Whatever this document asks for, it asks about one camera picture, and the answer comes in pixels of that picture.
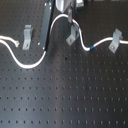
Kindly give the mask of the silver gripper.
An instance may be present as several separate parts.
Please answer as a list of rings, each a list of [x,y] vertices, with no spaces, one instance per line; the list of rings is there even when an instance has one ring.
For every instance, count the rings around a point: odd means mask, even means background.
[[[69,6],[73,7],[76,0],[55,0],[56,8],[60,12],[64,12]],[[68,9],[68,21],[72,23],[72,9]]]

